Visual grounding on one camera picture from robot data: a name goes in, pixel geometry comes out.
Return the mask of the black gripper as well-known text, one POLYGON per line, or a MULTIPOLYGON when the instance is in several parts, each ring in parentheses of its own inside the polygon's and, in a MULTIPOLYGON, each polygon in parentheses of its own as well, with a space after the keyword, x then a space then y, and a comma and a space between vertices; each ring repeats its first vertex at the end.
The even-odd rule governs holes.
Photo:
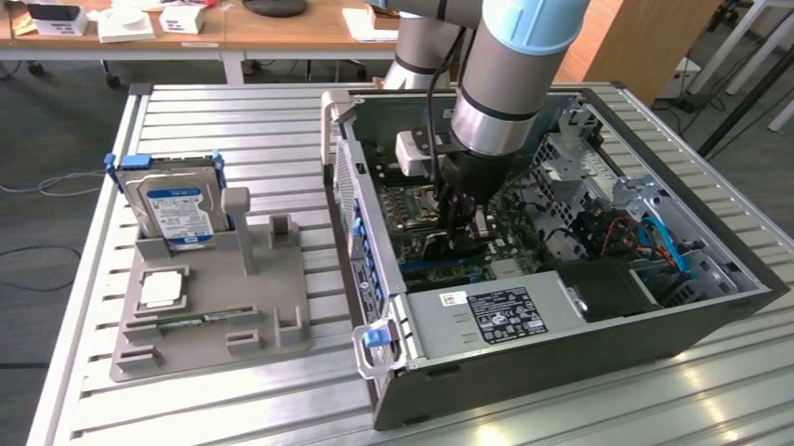
POLYGON ((438 202, 446 205, 454 197, 488 206, 502 189, 513 168, 513 156, 486 156, 476 151, 454 151, 436 160, 438 202))

